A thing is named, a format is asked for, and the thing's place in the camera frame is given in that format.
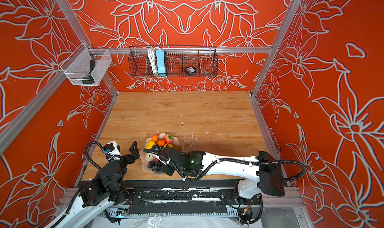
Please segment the white fake garlic bulb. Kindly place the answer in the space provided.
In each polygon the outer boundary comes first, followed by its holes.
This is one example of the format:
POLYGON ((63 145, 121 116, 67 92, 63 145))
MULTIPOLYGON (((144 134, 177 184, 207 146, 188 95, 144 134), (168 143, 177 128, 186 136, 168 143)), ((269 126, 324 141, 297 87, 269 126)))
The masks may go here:
POLYGON ((147 162, 153 162, 156 160, 156 157, 151 153, 145 153, 145 160, 147 162))

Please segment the red fake strawberry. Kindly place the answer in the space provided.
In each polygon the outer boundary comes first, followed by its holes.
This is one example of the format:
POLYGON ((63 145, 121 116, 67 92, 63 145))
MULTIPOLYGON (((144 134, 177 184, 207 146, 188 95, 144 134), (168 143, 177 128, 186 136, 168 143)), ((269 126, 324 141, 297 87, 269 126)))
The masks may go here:
POLYGON ((166 134, 164 136, 164 141, 166 144, 172 144, 174 142, 174 136, 172 134, 166 134))

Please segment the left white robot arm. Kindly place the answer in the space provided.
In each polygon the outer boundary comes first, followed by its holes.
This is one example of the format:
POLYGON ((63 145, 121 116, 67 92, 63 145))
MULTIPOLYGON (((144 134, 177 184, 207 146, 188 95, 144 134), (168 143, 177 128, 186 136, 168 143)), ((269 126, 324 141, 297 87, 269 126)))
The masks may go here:
POLYGON ((140 158, 136 141, 132 143, 129 152, 127 155, 121 155, 120 146, 115 141, 105 146, 99 142, 88 143, 84 148, 84 156, 98 172, 93 180, 75 192, 66 210, 46 227, 83 228, 101 213, 104 213, 110 222, 119 222, 119 219, 111 218, 107 209, 113 205, 131 205, 134 201, 124 185, 123 178, 128 171, 127 166, 140 158), (99 147, 105 155, 108 163, 104 167, 92 160, 88 148, 93 145, 99 147))

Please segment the pink scalloped fruit bowl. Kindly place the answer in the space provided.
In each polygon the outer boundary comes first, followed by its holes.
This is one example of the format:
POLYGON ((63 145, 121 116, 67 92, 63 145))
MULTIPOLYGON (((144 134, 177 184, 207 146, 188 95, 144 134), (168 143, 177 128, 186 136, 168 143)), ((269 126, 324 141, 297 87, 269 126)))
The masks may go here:
MULTIPOLYGON (((158 135, 159 139, 162 139, 162 138, 164 138, 165 136, 166 136, 166 133, 160 133, 160 134, 158 135)), ((152 171, 152 168, 148 168, 149 161, 146 160, 146 154, 147 154, 147 153, 144 153, 144 152, 143 152, 143 149, 145 149, 145 148, 147 147, 147 145, 148 145, 149 143, 151 143, 151 142, 152 142, 152 137, 147 138, 144 147, 143 147, 141 150, 139 150, 140 159, 141 159, 141 162, 142 162, 141 168, 142 168, 145 172, 147 172, 147 173, 150 173, 150 174, 152 174, 152 175, 154 175, 154 176, 156 176, 156 177, 161 177, 161 176, 165 175, 163 172, 162 172, 162 173, 158 173, 158 172, 152 171)), ((173 145, 176 145, 176 146, 180 146, 180 144, 179 144, 179 140, 178 140, 177 137, 174 137, 174 141, 173 141, 172 144, 173 144, 173 145)))

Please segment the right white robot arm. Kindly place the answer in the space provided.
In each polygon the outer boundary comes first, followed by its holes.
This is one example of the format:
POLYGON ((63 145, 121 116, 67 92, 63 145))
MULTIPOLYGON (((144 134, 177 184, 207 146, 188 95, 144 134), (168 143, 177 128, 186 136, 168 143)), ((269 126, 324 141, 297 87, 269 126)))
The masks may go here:
POLYGON ((285 196, 285 183, 302 177, 306 165, 294 160, 276 160, 267 152, 257 156, 225 157, 192 151, 180 152, 174 148, 158 148, 154 145, 144 149, 163 164, 163 173, 172 176, 178 173, 183 181, 197 182, 205 176, 225 175, 240 177, 237 194, 251 199, 258 194, 273 197, 285 196))

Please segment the dark fake grape bunch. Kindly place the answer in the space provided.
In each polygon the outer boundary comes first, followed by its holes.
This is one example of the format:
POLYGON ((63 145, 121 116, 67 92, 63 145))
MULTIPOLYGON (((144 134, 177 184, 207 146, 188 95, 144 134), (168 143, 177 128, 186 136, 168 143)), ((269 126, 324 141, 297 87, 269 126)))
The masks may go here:
POLYGON ((163 166, 163 163, 161 163, 160 161, 152 161, 152 162, 149 162, 148 168, 152 172, 160 174, 162 172, 162 166, 163 166))

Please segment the yellow fake lemon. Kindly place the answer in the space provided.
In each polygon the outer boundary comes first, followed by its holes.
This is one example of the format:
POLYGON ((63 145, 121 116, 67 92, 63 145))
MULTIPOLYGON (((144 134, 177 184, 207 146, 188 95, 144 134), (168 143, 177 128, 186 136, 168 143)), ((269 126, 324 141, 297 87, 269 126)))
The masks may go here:
POLYGON ((164 146, 163 146, 163 148, 165 149, 165 148, 173 148, 174 146, 173 146, 173 144, 165 144, 164 146))

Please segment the small fake orange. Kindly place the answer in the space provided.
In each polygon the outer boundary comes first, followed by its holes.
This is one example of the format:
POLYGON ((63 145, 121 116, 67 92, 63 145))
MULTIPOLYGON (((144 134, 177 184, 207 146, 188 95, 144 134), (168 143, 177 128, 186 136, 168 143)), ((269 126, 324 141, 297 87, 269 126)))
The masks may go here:
POLYGON ((153 142, 157 142, 158 140, 159 140, 159 137, 158 137, 158 136, 155 135, 155 136, 152 137, 152 141, 153 141, 153 142))
POLYGON ((164 139, 158 140, 158 146, 164 147, 167 144, 167 142, 164 139))

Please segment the yellow fake pear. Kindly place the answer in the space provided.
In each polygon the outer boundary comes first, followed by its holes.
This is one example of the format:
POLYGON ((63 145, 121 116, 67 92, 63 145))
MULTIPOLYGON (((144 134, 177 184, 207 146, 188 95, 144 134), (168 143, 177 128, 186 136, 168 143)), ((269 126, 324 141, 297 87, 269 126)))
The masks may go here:
POLYGON ((147 144, 147 146, 146 146, 146 149, 151 150, 152 147, 155 146, 155 145, 156 145, 156 142, 154 142, 154 141, 149 141, 148 144, 147 144))

